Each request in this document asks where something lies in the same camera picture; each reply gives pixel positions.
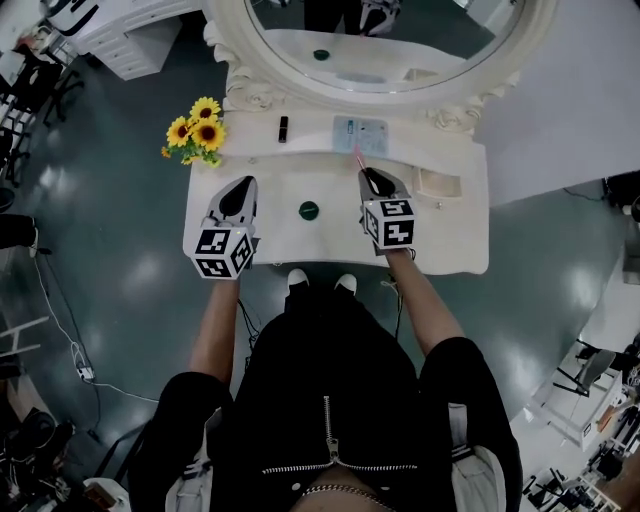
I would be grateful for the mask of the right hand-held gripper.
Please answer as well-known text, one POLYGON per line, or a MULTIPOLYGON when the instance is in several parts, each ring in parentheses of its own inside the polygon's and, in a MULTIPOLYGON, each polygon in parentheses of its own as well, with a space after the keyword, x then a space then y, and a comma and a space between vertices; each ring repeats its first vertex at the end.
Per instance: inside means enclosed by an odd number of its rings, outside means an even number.
POLYGON ((381 256, 413 245, 416 214, 403 181, 396 176, 368 167, 358 172, 360 224, 381 256))

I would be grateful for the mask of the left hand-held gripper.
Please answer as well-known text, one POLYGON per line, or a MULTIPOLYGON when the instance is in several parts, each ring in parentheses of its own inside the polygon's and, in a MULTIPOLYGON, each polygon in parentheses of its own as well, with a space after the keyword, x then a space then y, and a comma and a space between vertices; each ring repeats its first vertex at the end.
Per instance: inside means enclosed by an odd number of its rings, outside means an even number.
POLYGON ((250 268, 260 239, 255 237, 258 184, 254 176, 229 183, 211 199, 190 256, 199 275, 237 280, 250 268))

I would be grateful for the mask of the white drawer with knob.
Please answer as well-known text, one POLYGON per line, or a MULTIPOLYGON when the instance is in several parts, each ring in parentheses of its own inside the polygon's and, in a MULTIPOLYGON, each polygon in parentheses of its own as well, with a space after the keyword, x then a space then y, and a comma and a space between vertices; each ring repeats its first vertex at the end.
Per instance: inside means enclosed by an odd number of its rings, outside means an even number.
POLYGON ((411 195, 424 208, 442 210, 459 206, 463 197, 461 178, 413 167, 411 195))

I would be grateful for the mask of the cream ornate dressing table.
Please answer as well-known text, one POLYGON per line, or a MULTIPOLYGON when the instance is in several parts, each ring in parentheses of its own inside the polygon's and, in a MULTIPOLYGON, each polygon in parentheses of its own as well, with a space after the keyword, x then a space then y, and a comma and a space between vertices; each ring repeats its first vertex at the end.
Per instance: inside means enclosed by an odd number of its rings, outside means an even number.
POLYGON ((364 156, 366 165, 386 171, 412 193, 412 168, 459 176, 462 202, 442 210, 416 211, 413 248, 416 264, 429 275, 481 274, 489 264, 489 194, 486 153, 465 134, 425 122, 362 117, 325 110, 229 112, 222 162, 211 168, 193 164, 188 189, 183 250, 192 254, 214 194, 237 178, 258 184, 256 262, 282 264, 330 261, 381 265, 360 225, 359 165, 354 153, 332 150, 335 116, 383 120, 388 125, 388 156, 364 156), (289 117, 287 142, 278 142, 281 116, 289 117), (319 206, 306 221, 304 201, 319 206))

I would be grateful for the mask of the person's right forearm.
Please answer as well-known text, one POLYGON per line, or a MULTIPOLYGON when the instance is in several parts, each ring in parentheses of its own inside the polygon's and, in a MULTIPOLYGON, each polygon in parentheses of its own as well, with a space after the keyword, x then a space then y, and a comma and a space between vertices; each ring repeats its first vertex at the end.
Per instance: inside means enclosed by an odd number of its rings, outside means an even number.
POLYGON ((442 341, 464 337, 458 321, 408 250, 385 254, 397 288, 404 298, 416 340, 425 356, 442 341))

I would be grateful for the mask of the person's left forearm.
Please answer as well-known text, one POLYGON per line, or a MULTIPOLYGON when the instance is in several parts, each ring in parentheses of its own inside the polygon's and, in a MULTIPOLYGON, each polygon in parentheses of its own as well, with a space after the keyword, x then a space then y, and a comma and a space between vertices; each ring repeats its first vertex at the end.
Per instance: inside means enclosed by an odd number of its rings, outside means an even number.
POLYGON ((189 370, 229 386, 233 373, 238 280, 217 281, 205 308, 190 356, 189 370))

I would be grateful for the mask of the pale blue mask packet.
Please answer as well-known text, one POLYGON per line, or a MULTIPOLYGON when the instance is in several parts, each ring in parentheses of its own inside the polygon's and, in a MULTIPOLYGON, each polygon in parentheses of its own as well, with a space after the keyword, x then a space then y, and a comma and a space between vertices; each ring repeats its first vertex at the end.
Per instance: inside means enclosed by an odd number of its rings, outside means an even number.
POLYGON ((332 128, 332 150, 340 154, 359 151, 368 157, 387 157, 387 122, 368 118, 335 116, 332 128))

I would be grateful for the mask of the yellow sunflower bouquet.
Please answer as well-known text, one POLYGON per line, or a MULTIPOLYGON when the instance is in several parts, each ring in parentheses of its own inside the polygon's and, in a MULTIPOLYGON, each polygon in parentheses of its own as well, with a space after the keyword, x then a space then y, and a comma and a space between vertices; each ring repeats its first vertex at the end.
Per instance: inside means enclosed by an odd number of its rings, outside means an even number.
POLYGON ((166 144, 161 148, 162 156, 178 158, 185 166, 203 162, 211 168, 219 167, 222 162, 219 150, 227 136, 222 114, 217 100, 198 98, 187 117, 177 117, 169 125, 166 144))

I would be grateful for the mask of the oval cream-framed mirror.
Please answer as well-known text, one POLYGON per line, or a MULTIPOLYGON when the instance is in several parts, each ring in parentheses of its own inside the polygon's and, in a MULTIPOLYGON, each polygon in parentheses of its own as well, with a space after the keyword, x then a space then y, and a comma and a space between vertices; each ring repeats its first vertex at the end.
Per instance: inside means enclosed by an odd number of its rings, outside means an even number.
POLYGON ((233 109, 264 112, 290 107, 418 116, 444 131, 471 133, 486 100, 503 96, 517 83, 522 65, 551 26, 558 0, 523 0, 505 34, 456 69, 388 85, 315 76, 269 45, 241 0, 209 3, 213 18, 203 36, 215 60, 228 65, 226 99, 233 109))

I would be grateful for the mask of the person's black clothing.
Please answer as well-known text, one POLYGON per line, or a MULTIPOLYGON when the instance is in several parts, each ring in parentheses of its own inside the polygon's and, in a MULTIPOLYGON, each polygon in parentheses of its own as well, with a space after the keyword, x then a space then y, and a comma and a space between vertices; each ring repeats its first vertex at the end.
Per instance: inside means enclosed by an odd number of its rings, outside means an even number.
POLYGON ((206 448, 210 512, 290 512, 338 464, 395 512, 456 512, 452 404, 467 409, 470 444, 498 459, 518 512, 519 449, 476 344, 445 340, 416 369, 355 298, 302 294, 263 328, 236 395, 202 373, 167 383, 129 469, 132 510, 165 512, 206 448))

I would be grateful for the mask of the white dresser with shelves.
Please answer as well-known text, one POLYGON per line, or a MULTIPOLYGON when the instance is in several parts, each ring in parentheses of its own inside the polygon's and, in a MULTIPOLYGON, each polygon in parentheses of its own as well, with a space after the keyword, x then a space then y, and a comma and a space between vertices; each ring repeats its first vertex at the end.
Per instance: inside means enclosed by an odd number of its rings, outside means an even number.
POLYGON ((201 0, 99 0, 96 14, 69 41, 129 81, 160 72, 180 17, 201 9, 201 0))

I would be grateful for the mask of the white metal rack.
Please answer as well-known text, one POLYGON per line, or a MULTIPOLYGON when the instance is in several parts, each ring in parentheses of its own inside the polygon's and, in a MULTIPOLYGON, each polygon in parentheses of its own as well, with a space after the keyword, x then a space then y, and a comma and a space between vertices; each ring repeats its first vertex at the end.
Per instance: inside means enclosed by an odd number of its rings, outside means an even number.
POLYGON ((41 343, 24 342, 24 333, 29 329, 48 322, 49 320, 49 316, 43 316, 0 331, 0 360, 40 349, 42 346, 41 343))

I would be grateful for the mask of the white and black robot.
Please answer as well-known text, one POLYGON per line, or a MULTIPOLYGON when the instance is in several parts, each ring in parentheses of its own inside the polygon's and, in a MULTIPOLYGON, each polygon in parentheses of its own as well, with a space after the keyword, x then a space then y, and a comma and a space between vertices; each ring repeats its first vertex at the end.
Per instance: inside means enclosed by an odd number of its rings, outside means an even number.
POLYGON ((78 33, 99 11, 100 0, 40 0, 44 18, 63 36, 78 33))

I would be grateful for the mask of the grey chair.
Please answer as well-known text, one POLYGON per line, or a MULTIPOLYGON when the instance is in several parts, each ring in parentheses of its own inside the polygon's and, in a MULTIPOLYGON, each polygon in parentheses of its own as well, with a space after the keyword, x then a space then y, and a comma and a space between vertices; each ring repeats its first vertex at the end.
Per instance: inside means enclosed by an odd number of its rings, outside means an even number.
POLYGON ((556 368, 562 376, 574 384, 574 387, 570 388, 557 382, 553 382, 552 386, 585 398, 590 396, 592 388, 607 393, 610 387, 598 385, 597 381, 603 375, 609 375, 608 371, 614 362, 615 353, 610 350, 596 348, 581 339, 577 339, 576 342, 582 346, 581 351, 576 356, 579 361, 582 361, 579 373, 576 376, 571 376, 561 367, 556 368))

